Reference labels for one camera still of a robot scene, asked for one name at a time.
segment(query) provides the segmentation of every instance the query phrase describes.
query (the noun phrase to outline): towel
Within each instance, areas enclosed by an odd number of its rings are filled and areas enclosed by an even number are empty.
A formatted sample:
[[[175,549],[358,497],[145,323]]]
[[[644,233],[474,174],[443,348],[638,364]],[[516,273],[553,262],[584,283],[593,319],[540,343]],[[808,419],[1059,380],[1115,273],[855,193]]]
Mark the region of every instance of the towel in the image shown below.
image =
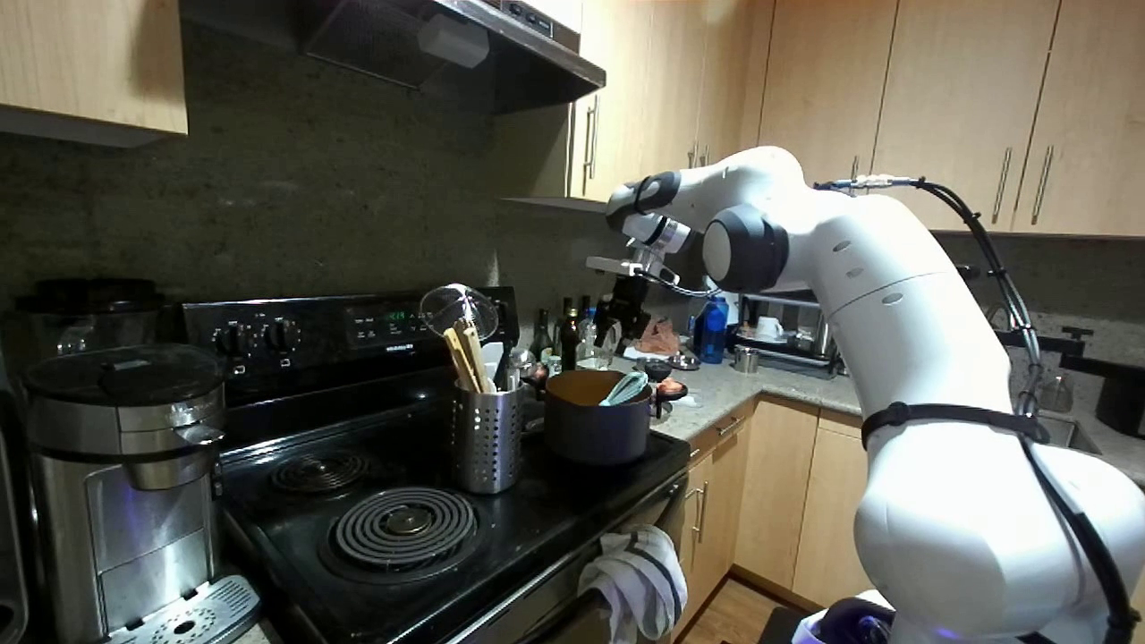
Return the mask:
[[[686,606],[674,535],[657,524],[603,534],[602,553],[578,572],[578,595],[585,591],[598,591],[607,604],[612,644],[662,639]]]

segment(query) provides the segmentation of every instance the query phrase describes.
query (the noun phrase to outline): cabinet door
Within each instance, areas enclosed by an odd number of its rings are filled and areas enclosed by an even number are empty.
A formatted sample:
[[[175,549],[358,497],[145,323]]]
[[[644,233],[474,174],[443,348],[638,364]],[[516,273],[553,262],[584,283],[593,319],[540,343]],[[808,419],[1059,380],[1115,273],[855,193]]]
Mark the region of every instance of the cabinet door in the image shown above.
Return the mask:
[[[1138,591],[1135,591],[1132,604],[1135,604],[1138,612],[1145,612],[1145,574],[1138,580]]]
[[[795,553],[813,473],[816,416],[760,400],[746,432],[746,467],[738,534],[738,566],[795,586]]]
[[[700,586],[696,586],[696,568],[700,568],[700,534],[703,534],[709,485],[711,485],[711,459],[696,455],[686,463],[686,497],[683,497],[680,568],[686,574],[686,606],[680,615],[680,634],[703,604]]]
[[[1008,227],[1059,0],[903,0],[873,171],[931,174]],[[965,227],[903,190],[931,227]]]
[[[575,103],[572,193],[603,199],[621,183],[738,149],[750,3],[585,0],[584,58],[607,72]]]
[[[86,144],[186,131],[179,0],[3,0],[0,128]]]
[[[1141,0],[1062,0],[1014,227],[1145,234],[1141,67]]]
[[[607,87],[584,100],[584,149],[575,156],[575,197],[607,197],[639,174],[680,168],[686,156],[686,3],[655,9],[638,0],[584,3],[584,58],[607,72]]]
[[[890,28],[893,0],[776,0],[754,138],[808,183],[870,171]]]
[[[683,21],[683,87],[670,100],[680,100],[683,118],[677,128],[686,137],[683,163],[711,163],[732,149],[750,145],[750,137],[739,137],[743,112],[743,79],[750,58],[750,21],[765,14],[765,0],[750,3],[703,3],[690,0]]]
[[[870,586],[855,549],[866,449],[853,420],[820,416],[795,595],[831,604]]]
[[[683,506],[683,541],[690,542],[680,553],[686,572],[686,612],[680,627],[703,606],[732,562],[746,460],[746,419],[750,407],[739,407],[703,430],[700,444],[709,448],[700,448],[686,467],[690,505]]]

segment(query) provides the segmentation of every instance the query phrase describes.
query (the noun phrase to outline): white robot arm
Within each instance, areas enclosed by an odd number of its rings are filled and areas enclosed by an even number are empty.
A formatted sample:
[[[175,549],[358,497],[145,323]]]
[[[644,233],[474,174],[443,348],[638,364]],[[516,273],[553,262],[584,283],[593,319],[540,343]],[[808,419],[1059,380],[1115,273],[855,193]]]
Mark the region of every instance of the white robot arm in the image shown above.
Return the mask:
[[[1014,419],[1008,358],[899,199],[808,190],[788,149],[760,145],[619,190],[612,226],[638,257],[593,268],[662,274],[703,226],[703,273],[724,288],[813,288],[822,302],[861,416],[882,419],[866,441],[855,546],[893,604],[890,644],[1105,638],[1103,581],[1039,474],[1089,515],[1124,586],[1145,566],[1145,497],[1092,455],[991,420]],[[880,416],[890,405],[980,416]]]

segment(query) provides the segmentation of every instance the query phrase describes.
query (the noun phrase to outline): pot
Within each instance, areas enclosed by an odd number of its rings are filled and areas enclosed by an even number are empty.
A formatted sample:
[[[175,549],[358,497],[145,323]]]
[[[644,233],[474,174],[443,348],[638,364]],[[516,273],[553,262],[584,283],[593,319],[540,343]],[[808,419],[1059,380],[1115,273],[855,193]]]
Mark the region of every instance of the pot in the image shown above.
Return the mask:
[[[1080,350],[1062,352],[1062,368],[1103,376],[1097,420],[1115,432],[1145,441],[1145,368],[1120,361],[1080,358]]]
[[[1115,432],[1145,441],[1145,376],[1105,376],[1096,416]]]
[[[575,463],[627,463],[647,448],[650,391],[602,407],[621,372],[562,372],[544,385],[544,444]]]

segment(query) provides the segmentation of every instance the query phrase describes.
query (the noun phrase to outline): range hood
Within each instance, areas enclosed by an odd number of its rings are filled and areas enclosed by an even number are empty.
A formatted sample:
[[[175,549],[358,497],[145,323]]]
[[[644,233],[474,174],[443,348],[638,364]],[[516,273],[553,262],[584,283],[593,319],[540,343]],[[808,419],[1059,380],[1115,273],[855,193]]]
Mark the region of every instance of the range hood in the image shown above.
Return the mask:
[[[567,103],[603,87],[575,54],[578,34],[521,0],[186,0],[182,14],[468,112]]]

